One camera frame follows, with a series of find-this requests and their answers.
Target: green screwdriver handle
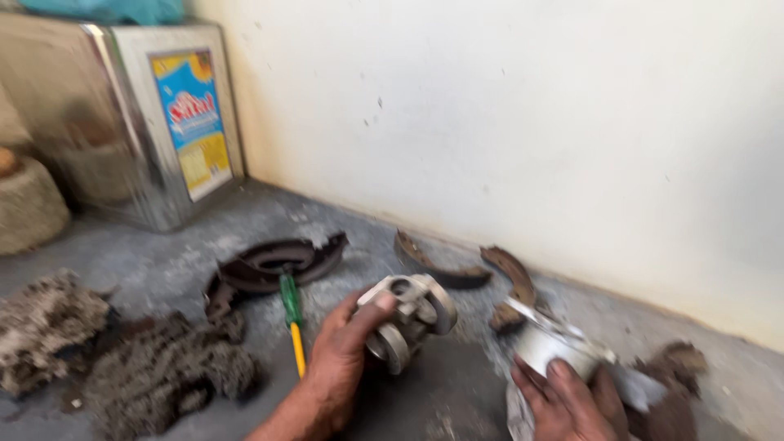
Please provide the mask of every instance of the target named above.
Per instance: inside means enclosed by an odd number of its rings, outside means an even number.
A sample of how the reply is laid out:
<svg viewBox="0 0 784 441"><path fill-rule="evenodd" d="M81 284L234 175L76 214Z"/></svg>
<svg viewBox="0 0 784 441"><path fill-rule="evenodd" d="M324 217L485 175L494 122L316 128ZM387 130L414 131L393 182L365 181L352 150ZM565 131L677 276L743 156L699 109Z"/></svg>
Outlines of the green screwdriver handle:
<svg viewBox="0 0 784 441"><path fill-rule="evenodd" d="M302 314L299 313L299 301L297 300L294 278L289 274L283 274L280 277L280 282L283 307L286 308L286 326L291 327L292 323L302 326Z"/></svg>

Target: concrete floor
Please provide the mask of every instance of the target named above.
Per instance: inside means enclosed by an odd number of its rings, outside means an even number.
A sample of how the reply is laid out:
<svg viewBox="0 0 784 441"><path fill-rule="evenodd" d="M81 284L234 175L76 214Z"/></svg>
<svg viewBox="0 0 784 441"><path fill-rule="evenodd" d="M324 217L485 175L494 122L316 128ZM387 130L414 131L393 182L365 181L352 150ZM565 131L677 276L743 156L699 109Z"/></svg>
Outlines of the concrete floor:
<svg viewBox="0 0 784 441"><path fill-rule="evenodd" d="M203 320L201 288L216 260L264 240L308 237L320 242L338 230L345 230L351 241L344 262L327 278L301 289L303 337L310 347L319 322L345 293L403 271L392 251L394 228L256 182L171 235L81 217L40 250L0 258L0 295L65 267L74 269L86 286L119 285L122 290L111 303L125 317L178 309ZM418 239L437 263L481 261L477 250ZM534 283L557 316L610 345L623 361L645 358L673 339L691 341L705 352L711 371L701 380L703 401L695 404L701 439L741 439L731 427L760 441L782 438L784 355L600 290L544 275L534 275ZM368 376L358 397L360 411L341 438L509 439L503 389L514 337L499 340L486 326L492 305L509 288L499 275L482 289L453 291L458 326L447 337L429 341L403 376ZM216 399L159 439L241 439L296 383L279 299L264 297L241 308L249 321L245 347L265 363L266 387L247 403ZM89 413L59 411L65 387L58 381L21 403L0 399L2 439L91 439Z"/></svg>

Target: hand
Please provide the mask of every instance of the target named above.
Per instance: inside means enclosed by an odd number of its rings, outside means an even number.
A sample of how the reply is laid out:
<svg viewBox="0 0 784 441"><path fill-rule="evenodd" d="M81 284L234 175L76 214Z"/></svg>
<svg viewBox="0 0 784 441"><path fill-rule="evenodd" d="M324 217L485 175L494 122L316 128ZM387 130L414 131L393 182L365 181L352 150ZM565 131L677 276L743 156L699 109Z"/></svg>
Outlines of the hand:
<svg viewBox="0 0 784 441"><path fill-rule="evenodd" d="M357 300L368 289L349 294L324 320L302 379L303 388L320 403L334 432L351 416L354 393L365 368L365 340L397 306L392 293L382 292L354 315Z"/></svg>
<svg viewBox="0 0 784 441"><path fill-rule="evenodd" d="M568 363L554 360L547 379L520 357L511 373L535 420L535 441L629 441L629 423L607 368L588 389Z"/></svg>
<svg viewBox="0 0 784 441"><path fill-rule="evenodd" d="M392 293L379 293L355 315L369 288L349 294L327 316L305 376L246 441L320 441L346 425L365 368L365 340L397 305Z"/></svg>

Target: label on tin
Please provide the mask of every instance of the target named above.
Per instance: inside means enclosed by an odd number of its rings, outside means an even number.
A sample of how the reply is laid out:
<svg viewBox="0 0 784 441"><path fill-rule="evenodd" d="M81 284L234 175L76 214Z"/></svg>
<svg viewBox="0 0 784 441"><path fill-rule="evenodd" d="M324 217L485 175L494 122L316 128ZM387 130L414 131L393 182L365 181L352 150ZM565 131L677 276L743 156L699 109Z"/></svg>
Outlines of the label on tin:
<svg viewBox="0 0 784 441"><path fill-rule="evenodd" d="M233 177L208 50L153 55L169 134L191 201L197 202Z"/></svg>

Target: teal plastic bag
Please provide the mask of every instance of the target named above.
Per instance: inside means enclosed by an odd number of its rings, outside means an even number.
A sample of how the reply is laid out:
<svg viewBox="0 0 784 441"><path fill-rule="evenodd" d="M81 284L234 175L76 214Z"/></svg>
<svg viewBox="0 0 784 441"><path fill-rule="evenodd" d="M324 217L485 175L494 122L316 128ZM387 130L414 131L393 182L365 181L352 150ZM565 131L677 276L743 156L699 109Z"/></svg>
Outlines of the teal plastic bag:
<svg viewBox="0 0 784 441"><path fill-rule="evenodd" d="M183 20L183 0L20 0L36 13L69 16L101 24L129 21L143 24L174 24Z"/></svg>

